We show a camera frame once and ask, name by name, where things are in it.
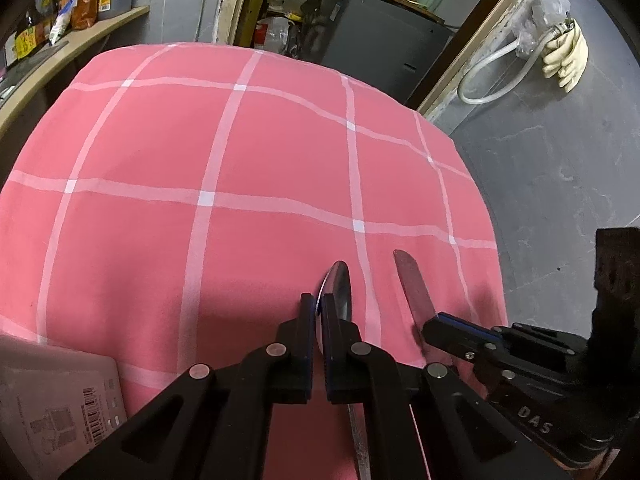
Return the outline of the grey cabinet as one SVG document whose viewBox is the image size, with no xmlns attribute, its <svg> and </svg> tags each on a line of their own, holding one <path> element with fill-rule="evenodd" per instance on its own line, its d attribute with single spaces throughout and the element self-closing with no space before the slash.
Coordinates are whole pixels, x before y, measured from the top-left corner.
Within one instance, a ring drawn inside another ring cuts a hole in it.
<svg viewBox="0 0 640 480">
<path fill-rule="evenodd" d="M 320 0 L 299 57 L 405 104 L 454 32 L 385 0 Z"/>
</svg>

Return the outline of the blue white packet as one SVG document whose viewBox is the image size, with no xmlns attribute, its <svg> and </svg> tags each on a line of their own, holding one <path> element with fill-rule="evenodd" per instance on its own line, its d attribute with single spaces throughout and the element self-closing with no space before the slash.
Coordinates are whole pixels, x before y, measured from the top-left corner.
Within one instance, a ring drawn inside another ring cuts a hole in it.
<svg viewBox="0 0 640 480">
<path fill-rule="evenodd" d="M 51 46 L 55 46 L 65 34 L 76 6 L 77 0 L 60 0 L 58 2 L 58 15 L 51 26 L 49 34 L 49 44 Z"/>
</svg>

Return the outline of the white plastic jug on floor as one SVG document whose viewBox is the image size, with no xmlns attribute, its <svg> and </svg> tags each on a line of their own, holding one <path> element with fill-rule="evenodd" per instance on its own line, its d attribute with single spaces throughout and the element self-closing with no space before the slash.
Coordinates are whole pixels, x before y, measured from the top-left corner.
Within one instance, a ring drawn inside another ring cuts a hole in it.
<svg viewBox="0 0 640 480">
<path fill-rule="evenodd" d="M 284 16 L 262 18 L 256 23 L 253 44 L 257 50 L 283 54 L 288 46 L 290 21 Z"/>
</svg>

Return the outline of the yellow label sauce bottle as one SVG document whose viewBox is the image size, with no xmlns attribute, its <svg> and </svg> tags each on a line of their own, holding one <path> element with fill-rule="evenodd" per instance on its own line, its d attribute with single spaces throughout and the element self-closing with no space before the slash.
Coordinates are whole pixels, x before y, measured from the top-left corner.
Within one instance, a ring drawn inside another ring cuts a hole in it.
<svg viewBox="0 0 640 480">
<path fill-rule="evenodd" d="M 14 50 L 18 60 L 26 58 L 38 46 L 37 27 L 30 26 L 15 37 Z"/>
</svg>

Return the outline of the stainless steel sink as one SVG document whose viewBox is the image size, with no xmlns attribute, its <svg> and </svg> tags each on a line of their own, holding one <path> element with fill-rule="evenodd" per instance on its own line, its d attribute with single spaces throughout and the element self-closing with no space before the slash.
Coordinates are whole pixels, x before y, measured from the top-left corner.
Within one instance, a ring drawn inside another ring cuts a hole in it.
<svg viewBox="0 0 640 480">
<path fill-rule="evenodd" d="M 68 44 L 66 39 L 61 40 L 55 46 L 45 46 L 36 54 L 28 56 L 18 62 L 14 67 L 1 78 L 0 84 L 0 106 L 9 99 L 14 91 L 38 68 L 46 62 L 52 55 Z"/>
</svg>

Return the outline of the white perforated utensil holder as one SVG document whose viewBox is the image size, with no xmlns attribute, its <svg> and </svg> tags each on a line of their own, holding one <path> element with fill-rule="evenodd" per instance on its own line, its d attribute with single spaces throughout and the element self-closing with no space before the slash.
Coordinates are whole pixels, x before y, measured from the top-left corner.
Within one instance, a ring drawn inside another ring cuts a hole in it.
<svg viewBox="0 0 640 480">
<path fill-rule="evenodd" d="M 1 435 L 30 478 L 58 478 L 126 420 L 113 359 L 1 337 Z"/>
</svg>

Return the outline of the pink checked tablecloth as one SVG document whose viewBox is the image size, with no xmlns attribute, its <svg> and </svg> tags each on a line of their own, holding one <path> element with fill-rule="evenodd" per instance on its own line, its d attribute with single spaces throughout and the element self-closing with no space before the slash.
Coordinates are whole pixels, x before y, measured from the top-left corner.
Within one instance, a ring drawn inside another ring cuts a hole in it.
<svg viewBox="0 0 640 480">
<path fill-rule="evenodd" d="M 454 141 L 336 70 L 166 44 L 96 56 L 1 191 L 1 337 L 108 356 L 127 415 L 270 344 L 334 262 L 368 344 L 423 366 L 393 251 L 435 308 L 506 322 L 491 220 Z"/>
</svg>

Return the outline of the cream rubber gloves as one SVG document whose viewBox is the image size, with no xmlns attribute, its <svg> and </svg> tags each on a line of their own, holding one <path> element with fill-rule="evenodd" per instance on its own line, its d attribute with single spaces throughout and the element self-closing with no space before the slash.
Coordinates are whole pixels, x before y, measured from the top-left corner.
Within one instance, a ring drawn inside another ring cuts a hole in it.
<svg viewBox="0 0 640 480">
<path fill-rule="evenodd" d="M 570 20 L 568 29 L 544 46 L 544 78 L 558 78 L 565 93 L 570 93 L 582 79 L 589 58 L 589 47 L 578 21 Z"/>
</svg>

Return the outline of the steel table knife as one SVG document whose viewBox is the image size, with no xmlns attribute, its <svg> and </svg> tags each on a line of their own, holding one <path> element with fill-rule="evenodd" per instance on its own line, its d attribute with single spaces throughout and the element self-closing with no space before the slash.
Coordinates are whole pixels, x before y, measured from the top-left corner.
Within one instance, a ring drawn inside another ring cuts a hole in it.
<svg viewBox="0 0 640 480">
<path fill-rule="evenodd" d="M 393 251 L 398 278 L 411 311 L 414 324 L 422 330 L 434 318 L 436 310 L 423 281 L 420 268 L 413 256 L 401 249 Z"/>
</svg>

